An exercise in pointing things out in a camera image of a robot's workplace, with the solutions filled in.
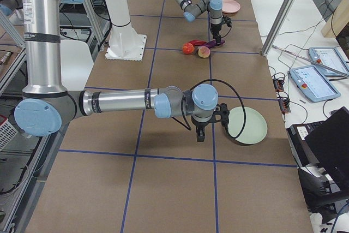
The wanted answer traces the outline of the purple eggplant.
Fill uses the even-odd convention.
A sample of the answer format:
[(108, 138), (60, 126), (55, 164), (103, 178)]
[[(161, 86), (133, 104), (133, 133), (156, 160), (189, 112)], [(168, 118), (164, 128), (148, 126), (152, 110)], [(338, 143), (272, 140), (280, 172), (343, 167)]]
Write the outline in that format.
[(225, 40), (221, 40), (219, 44), (216, 43), (216, 40), (209, 41), (204, 44), (204, 46), (208, 47), (209, 49), (218, 47), (220, 45), (223, 45), (225, 43)]

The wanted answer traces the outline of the peach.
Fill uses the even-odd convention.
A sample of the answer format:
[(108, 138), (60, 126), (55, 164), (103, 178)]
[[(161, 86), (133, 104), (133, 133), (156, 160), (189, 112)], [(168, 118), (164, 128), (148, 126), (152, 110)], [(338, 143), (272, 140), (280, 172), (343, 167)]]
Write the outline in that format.
[(198, 49), (198, 56), (201, 58), (208, 58), (210, 56), (210, 48), (206, 46), (201, 46)]

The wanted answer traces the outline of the red chili pepper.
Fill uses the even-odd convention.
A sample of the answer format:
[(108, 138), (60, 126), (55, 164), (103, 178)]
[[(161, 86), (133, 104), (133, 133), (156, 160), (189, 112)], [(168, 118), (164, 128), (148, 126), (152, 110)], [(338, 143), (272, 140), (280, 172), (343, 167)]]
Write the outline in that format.
[(189, 43), (192, 45), (192, 46), (202, 46), (204, 44), (206, 44), (207, 42), (206, 41), (202, 41), (202, 40), (191, 40), (189, 41)]

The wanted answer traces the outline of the red pomegranate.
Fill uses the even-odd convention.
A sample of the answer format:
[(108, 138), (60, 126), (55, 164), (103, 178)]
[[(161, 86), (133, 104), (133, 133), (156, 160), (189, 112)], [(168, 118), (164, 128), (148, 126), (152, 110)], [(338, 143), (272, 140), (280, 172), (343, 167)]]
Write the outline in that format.
[(192, 54), (194, 52), (194, 46), (192, 43), (185, 43), (183, 44), (182, 46), (182, 52), (185, 54), (185, 55), (189, 55), (189, 54)]

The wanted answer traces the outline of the pink plate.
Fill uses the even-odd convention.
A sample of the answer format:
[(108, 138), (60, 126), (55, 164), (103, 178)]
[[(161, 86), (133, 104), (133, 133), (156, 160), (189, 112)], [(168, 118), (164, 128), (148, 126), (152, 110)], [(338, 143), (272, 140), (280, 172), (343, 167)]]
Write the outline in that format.
[(225, 14), (235, 14), (241, 9), (240, 4), (234, 0), (222, 0), (222, 12)]

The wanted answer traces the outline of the green plate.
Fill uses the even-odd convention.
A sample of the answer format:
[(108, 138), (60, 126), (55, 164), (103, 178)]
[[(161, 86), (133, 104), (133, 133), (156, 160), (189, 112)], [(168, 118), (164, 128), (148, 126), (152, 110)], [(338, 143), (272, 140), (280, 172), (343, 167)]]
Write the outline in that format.
[[(236, 140), (242, 144), (252, 145), (261, 142), (267, 135), (267, 122), (264, 117), (255, 109), (245, 107), (245, 127)], [(244, 121), (243, 109), (241, 106), (230, 110), (228, 133), (237, 136), (242, 129)]]

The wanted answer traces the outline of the usb hub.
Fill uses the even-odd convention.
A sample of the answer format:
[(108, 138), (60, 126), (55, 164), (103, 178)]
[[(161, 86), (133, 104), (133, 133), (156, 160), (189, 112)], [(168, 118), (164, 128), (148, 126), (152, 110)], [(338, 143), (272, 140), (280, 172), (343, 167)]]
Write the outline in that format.
[(281, 113), (283, 115), (291, 112), (290, 100), (288, 98), (279, 97), (278, 98), (278, 103), (279, 103), (280, 111), (281, 111)]

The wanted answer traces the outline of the near teach pendant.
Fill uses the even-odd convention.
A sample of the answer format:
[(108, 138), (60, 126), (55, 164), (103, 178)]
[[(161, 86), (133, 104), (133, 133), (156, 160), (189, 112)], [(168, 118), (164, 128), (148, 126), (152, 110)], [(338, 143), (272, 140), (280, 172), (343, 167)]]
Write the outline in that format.
[(341, 96), (324, 74), (313, 65), (292, 68), (290, 77), (311, 102), (316, 103)]

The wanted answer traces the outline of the teach pendant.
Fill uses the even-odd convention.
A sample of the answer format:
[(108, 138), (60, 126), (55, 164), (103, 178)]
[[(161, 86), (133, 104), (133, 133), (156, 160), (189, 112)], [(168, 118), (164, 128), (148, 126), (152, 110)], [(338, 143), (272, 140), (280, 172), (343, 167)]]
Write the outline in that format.
[(316, 63), (315, 67), (326, 77), (340, 77), (340, 75), (336, 72), (325, 69), (320, 66), (320, 64), (348, 74), (348, 63), (345, 62), (337, 48), (311, 47), (308, 53), (310, 59)]
[(290, 77), (311, 102), (316, 103), (341, 96), (324, 74), (313, 65), (292, 68)]

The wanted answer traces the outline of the far teach pendant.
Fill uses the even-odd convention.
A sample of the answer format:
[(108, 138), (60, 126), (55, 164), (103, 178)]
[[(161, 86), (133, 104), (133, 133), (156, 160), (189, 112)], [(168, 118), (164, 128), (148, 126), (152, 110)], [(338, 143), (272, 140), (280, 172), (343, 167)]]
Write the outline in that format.
[(320, 64), (348, 74), (348, 63), (345, 62), (337, 48), (311, 47), (308, 53), (310, 59), (316, 63), (315, 67), (326, 77), (340, 77), (340, 75), (336, 72), (325, 69), (320, 66)]

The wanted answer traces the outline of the metal grabber stick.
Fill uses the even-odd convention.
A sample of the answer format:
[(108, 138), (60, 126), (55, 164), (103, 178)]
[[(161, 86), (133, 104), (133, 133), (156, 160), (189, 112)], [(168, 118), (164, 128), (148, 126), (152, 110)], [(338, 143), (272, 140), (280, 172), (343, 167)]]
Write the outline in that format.
[(300, 55), (298, 55), (298, 54), (296, 54), (296, 53), (293, 53), (293, 52), (291, 52), (291, 51), (289, 51), (289, 50), (283, 49), (283, 48), (278, 47), (278, 46), (275, 46), (275, 45), (272, 45), (272, 48), (277, 49), (277, 50), (280, 50), (280, 51), (282, 51), (282, 52), (285, 52), (285, 53), (287, 53), (287, 54), (289, 54), (289, 55), (292, 55), (292, 56), (301, 58), (301, 59), (303, 59), (303, 60), (305, 60), (305, 61), (310, 62), (310, 63), (313, 64), (313, 65), (317, 65), (317, 66), (322, 67), (322, 68), (324, 68), (324, 69), (330, 70), (330, 71), (332, 71), (332, 72), (334, 72), (334, 73), (337, 73), (338, 75), (341, 75), (341, 76), (343, 76), (343, 77), (345, 77), (345, 78), (348, 79), (348, 74), (347, 74), (347, 73), (341, 72), (341, 71), (339, 71), (339, 70), (336, 70), (336, 69), (334, 69), (334, 68), (331, 68), (331, 67), (329, 67), (329, 66), (326, 66), (326, 65), (324, 65), (324, 64), (321, 64), (321, 63), (319, 63), (319, 62), (313, 61), (313, 60), (308, 59), (308, 58), (306, 58), (306, 57), (300, 56)]

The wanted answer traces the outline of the black laptop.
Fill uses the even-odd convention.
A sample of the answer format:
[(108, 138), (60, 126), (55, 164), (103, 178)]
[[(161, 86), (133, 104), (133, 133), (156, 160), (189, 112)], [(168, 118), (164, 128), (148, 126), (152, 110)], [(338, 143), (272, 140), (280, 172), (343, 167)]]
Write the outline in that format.
[(338, 109), (305, 141), (339, 188), (348, 189), (348, 109)]

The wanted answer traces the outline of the white chair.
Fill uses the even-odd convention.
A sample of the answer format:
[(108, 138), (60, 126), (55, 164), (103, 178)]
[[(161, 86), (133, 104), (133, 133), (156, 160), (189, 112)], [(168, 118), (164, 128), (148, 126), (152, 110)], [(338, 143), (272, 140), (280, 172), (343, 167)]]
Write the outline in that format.
[(62, 84), (69, 91), (81, 91), (85, 88), (94, 62), (85, 42), (79, 40), (61, 40)]

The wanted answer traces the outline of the aluminium frame post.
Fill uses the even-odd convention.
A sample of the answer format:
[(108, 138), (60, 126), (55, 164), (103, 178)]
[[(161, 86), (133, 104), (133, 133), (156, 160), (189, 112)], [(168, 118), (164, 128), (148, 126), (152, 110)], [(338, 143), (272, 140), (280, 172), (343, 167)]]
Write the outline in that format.
[(290, 11), (293, 3), (295, 0), (284, 0), (279, 12), (271, 26), (271, 29), (267, 35), (267, 39), (265, 40), (262, 50), (261, 50), (261, 55), (266, 57), (270, 51), (270, 49), (272, 48), (272, 45), (276, 39), (276, 37), (279, 34), (279, 31), (281, 29), (281, 26), (283, 25), (286, 16), (288, 14), (288, 12)]

